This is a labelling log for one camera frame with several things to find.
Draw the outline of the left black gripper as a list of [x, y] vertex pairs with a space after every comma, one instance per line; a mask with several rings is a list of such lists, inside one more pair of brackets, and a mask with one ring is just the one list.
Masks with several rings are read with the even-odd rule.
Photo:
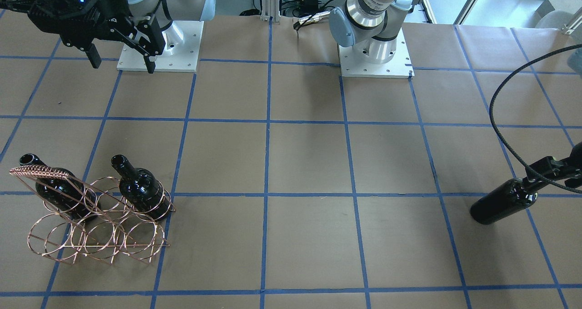
[[[545, 179], [550, 181], [561, 181], [565, 180], [565, 186], [569, 188], [578, 188], [582, 185], [582, 142], [576, 144], [568, 158], [563, 158], [558, 160], [553, 156], [546, 156], [540, 160], [537, 160], [529, 167], [544, 176]], [[572, 177], [568, 177], [567, 168], [570, 168]], [[525, 184], [550, 184], [549, 181], [544, 181], [536, 177], [536, 175], [526, 169], [526, 177], [523, 179]]]

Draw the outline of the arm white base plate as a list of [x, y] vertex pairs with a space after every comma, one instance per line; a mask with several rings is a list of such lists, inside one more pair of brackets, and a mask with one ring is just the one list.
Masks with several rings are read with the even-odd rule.
[[147, 61], [136, 50], [123, 46], [117, 69], [120, 71], [147, 72], [146, 64], [154, 64], [154, 72], [195, 73], [200, 54], [203, 21], [173, 21], [162, 32], [166, 42], [161, 55], [149, 57]]
[[414, 76], [402, 28], [393, 40], [369, 39], [351, 47], [338, 45], [337, 50], [343, 77], [407, 79]]

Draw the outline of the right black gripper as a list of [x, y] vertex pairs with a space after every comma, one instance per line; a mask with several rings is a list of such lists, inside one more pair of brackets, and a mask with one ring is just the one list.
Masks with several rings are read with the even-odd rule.
[[143, 56], [145, 68], [154, 73], [154, 58], [163, 54], [166, 42], [156, 15], [130, 17], [127, 0], [97, 0], [87, 13], [65, 20], [62, 43], [85, 52], [94, 69], [102, 63], [94, 40], [123, 42]]

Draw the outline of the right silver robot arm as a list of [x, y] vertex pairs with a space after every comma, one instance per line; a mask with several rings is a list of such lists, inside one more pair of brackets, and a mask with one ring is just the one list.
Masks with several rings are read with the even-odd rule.
[[121, 71], [195, 73], [202, 28], [216, 14], [216, 0], [98, 0], [93, 27], [69, 27], [63, 44], [100, 65], [94, 40], [122, 43]]

